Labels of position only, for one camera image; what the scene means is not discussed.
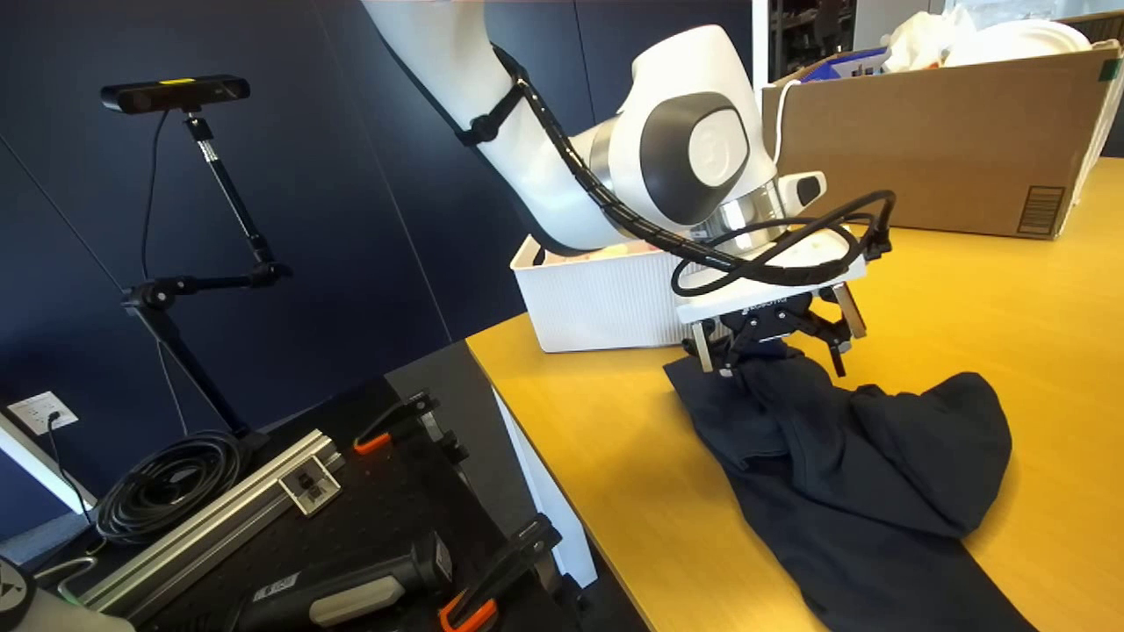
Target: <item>yellow table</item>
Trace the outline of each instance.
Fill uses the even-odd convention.
[[[870,333],[843,387],[984,373],[1014,454],[970,552],[1039,628],[1122,628],[1124,160],[1095,166],[1056,243],[892,243],[855,283]],[[649,628],[820,628],[664,378],[682,349],[546,353],[526,314],[467,348]]]

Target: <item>black cable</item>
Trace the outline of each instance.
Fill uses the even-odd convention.
[[[177,381],[171,381],[171,367],[170,367],[170,348],[162,342],[162,339],[156,339],[151,338],[151,348],[156,348],[156,359],[158,359],[158,363],[162,363],[162,378],[166,378],[166,390],[170,390],[170,395],[171,395],[171,407],[177,407],[177,421],[180,421],[180,435],[185,438],[191,435],[191,423],[185,423],[185,410],[182,410],[182,402],[180,402],[180,390],[177,390]]]
[[[857,255],[881,255],[888,250],[888,209],[892,209],[892,194],[888,189],[875,189],[833,215],[822,215],[826,221],[807,221],[801,232],[783,234],[779,243],[773,243],[767,253],[742,260],[735,253],[724,253],[716,244],[705,243],[690,243],[655,221],[645,221],[642,215],[637,215],[628,204],[622,204],[583,160],[583,153],[569,143],[563,122],[556,120],[556,113],[546,106],[542,91],[529,84],[526,71],[501,49],[494,49],[494,55],[501,58],[501,67],[514,72],[514,87],[526,97],[529,113],[536,117],[536,122],[546,127],[546,132],[550,138],[550,143],[559,147],[559,159],[567,160],[569,174],[591,194],[591,198],[625,232],[632,232],[637,237],[673,253],[690,262],[703,262],[714,271],[724,271],[732,276],[747,276],[747,279],[767,279],[767,283],[822,283],[840,276]],[[875,215],[861,215],[857,208],[867,208],[870,198],[881,198],[881,208]],[[771,265],[771,260],[778,260],[779,253],[793,250],[801,237],[807,237],[813,232],[826,229],[830,221],[865,221],[865,234],[851,243],[851,250],[840,260],[826,260],[826,262],[813,262],[813,265]]]
[[[162,120],[151,131],[149,141],[149,187],[145,187],[145,215],[141,215],[141,275],[149,275],[149,244],[151,244],[151,209],[156,209],[156,182],[158,182],[158,166],[162,166],[162,131],[166,131],[170,110],[162,113]]]
[[[65,204],[40,182],[32,166],[0,138],[4,153],[24,172],[40,198],[47,198],[47,209],[53,221],[65,225],[65,232],[76,243],[76,250],[109,276],[113,289],[122,289],[122,279],[113,275],[113,265],[91,250],[91,243],[76,232],[76,225],[65,215]]]
[[[329,63],[329,67],[336,71],[334,79],[346,84],[346,87],[361,84],[361,77],[351,72],[351,67],[355,67],[355,63],[348,63],[351,53],[346,53],[346,49],[342,49],[342,38],[334,38],[334,21],[336,21],[336,18],[329,18],[329,15],[323,10],[323,4],[312,4],[312,5],[317,5],[317,31],[323,35],[323,46],[334,53],[334,63]],[[372,122],[370,122],[370,120],[372,120],[370,113],[357,113],[357,110],[355,110],[351,117],[361,122],[361,132],[367,132],[367,138],[375,138],[375,131],[372,131]],[[426,289],[426,298],[429,298],[429,304],[431,304],[431,311],[436,311],[436,324],[443,326],[447,339],[454,342],[456,333],[454,333],[451,314],[447,314],[447,310],[443,310],[443,303],[438,303],[438,290],[436,290],[436,283],[431,283],[431,271],[426,265],[420,244],[419,244],[415,229],[411,229],[411,221],[409,221],[409,209],[403,209],[403,204],[396,198],[396,194],[394,194],[394,187],[391,187],[385,160],[379,159],[375,147],[379,147],[379,143],[367,143],[370,160],[372,160],[372,180],[385,189],[391,215],[394,215],[394,221],[396,221],[396,232],[409,237],[409,253],[411,253],[411,262],[415,262],[419,275],[420,275],[420,289]]]
[[[757,260],[760,262],[771,262],[771,260],[778,260],[779,253],[787,253],[790,244],[797,244],[801,237],[807,237],[807,234],[815,234],[815,232],[836,232],[843,243],[847,243],[847,253],[836,260],[843,271],[857,260],[857,255],[865,255],[867,253],[867,244],[857,237],[857,234],[851,234],[843,225],[847,221],[867,221],[867,232],[870,232],[870,225],[878,221],[875,215],[867,215],[865,208],[870,208],[870,204],[892,204],[892,194],[885,194],[885,189],[875,189],[875,194],[867,194],[867,197],[857,197],[857,198],[851,198],[851,204],[843,204],[843,208],[836,208],[836,209],[830,209],[830,215],[822,215],[822,218],[773,218],[773,221],[753,221],[747,229],[737,229],[737,232],[728,232],[728,234],[719,234],[719,237],[710,237],[705,244],[724,244],[724,243],[732,243],[732,237],[737,237],[737,234],[753,234],[753,232],[767,232],[767,229],[797,229],[797,232],[783,232],[771,250],[764,250]],[[670,275],[670,289],[673,289],[673,294],[710,294],[710,290],[719,290],[719,289],[728,289],[728,283],[735,283],[737,279],[737,275],[735,271],[724,271],[716,279],[710,279],[710,283],[692,283],[692,289],[684,289],[682,283],[682,275],[684,275],[684,265],[690,265],[690,260],[682,260],[678,265],[673,265],[673,275]]]
[[[156,541],[228,490],[246,464],[235,438],[182,438],[120,476],[100,503],[95,527],[113,545]]]

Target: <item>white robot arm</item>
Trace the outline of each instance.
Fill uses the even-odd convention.
[[[632,91],[618,117],[567,138],[518,58],[493,49],[480,0],[361,4],[460,138],[479,143],[522,198],[536,243],[556,253],[583,253],[645,237],[684,260],[673,276],[684,294],[678,314],[696,326],[703,363],[714,348],[714,326],[703,324],[822,289],[851,303],[843,279],[888,250],[888,194],[801,218],[806,204],[822,194],[822,180],[801,180],[813,187],[778,180],[760,132],[760,95],[732,38],[714,25],[637,55]],[[820,338],[833,330],[851,339],[861,320],[855,304],[843,304],[843,314],[843,330],[813,324],[790,330]]]

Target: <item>clamp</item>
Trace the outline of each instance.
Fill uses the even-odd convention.
[[[500,621],[500,598],[518,585],[563,532],[548,517],[533,517],[520,527],[501,552],[494,552],[480,574],[476,574],[451,602],[438,608],[443,632],[480,632]]]
[[[438,442],[454,454],[454,461],[460,457],[460,447],[454,438],[454,431],[443,431],[443,423],[436,421],[436,400],[429,393],[415,393],[411,400],[394,402],[391,410],[384,410],[370,428],[361,428],[351,438],[351,454],[361,461],[372,461],[375,454],[411,438],[411,435],[426,435],[429,442]]]

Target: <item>black cable tie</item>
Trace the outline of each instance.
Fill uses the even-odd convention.
[[[514,87],[494,101],[494,110],[472,120],[467,131],[456,131],[456,141],[460,143],[493,143],[500,138],[500,127],[520,106],[522,95],[526,95],[526,84],[520,77],[514,77]]]

